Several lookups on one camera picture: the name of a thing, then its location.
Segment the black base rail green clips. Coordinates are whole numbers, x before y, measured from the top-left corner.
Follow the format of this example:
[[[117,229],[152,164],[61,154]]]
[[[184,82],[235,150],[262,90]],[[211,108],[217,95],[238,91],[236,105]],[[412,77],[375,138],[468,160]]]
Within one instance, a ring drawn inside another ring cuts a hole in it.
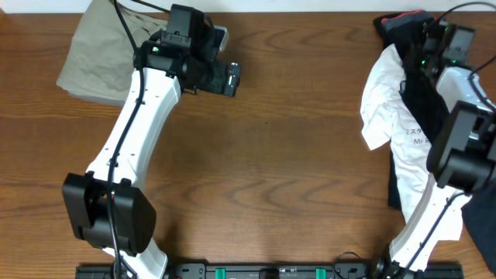
[[[77,267],[76,279],[111,278],[110,267]],[[332,265],[299,266],[256,266],[256,265],[205,265],[184,263],[166,271],[166,279],[338,279],[373,278],[365,263],[338,263]],[[436,264],[428,266],[425,272],[403,278],[464,279],[463,268],[459,264]]]

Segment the black leggings red waistband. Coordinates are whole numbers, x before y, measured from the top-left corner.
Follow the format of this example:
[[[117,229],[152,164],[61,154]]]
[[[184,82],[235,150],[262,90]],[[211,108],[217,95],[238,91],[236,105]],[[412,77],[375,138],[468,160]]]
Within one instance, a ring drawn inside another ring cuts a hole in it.
[[[430,142],[435,141],[449,116],[443,98],[421,71],[423,27],[432,21],[433,16],[422,9],[387,14],[373,21],[384,47],[393,44],[397,49],[406,75],[401,99]]]

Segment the black garment under t-shirt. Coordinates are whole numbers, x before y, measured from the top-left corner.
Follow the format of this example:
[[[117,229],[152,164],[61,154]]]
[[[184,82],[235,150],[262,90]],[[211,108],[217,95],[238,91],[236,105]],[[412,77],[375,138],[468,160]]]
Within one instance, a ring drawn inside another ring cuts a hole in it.
[[[450,185],[440,188],[426,170],[426,152],[391,154],[394,180],[406,226],[394,238],[391,260],[411,271],[424,271],[441,241],[455,241],[467,228],[488,269],[495,272],[495,186],[473,194]]]

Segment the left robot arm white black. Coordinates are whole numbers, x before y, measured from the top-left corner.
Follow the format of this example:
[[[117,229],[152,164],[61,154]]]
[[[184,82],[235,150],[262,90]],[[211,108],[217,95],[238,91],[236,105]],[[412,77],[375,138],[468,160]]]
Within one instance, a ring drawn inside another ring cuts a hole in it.
[[[78,267],[78,278],[162,278],[167,255],[153,239],[157,213],[143,189],[154,147],[185,91],[232,97],[241,67],[218,59],[229,33],[205,13],[168,9],[168,24],[133,46],[134,72],[122,111],[83,174],[68,174],[62,195],[76,238],[113,256]]]

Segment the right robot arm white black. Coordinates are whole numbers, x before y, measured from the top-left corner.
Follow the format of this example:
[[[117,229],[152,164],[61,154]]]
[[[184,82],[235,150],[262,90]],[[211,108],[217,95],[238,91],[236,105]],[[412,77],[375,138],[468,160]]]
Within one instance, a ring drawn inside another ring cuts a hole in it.
[[[458,263],[430,263],[448,214],[495,188],[495,106],[467,65],[474,29],[425,23],[403,65],[400,96],[431,143],[429,179],[400,235],[377,262],[374,278],[462,278]]]

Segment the folded khaki pants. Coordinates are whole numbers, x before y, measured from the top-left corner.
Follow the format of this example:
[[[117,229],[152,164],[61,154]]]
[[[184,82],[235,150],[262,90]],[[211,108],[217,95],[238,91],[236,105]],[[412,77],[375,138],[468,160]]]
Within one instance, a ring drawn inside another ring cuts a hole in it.
[[[75,98],[122,106],[133,72],[133,48],[115,6],[92,1],[73,35],[57,86]]]

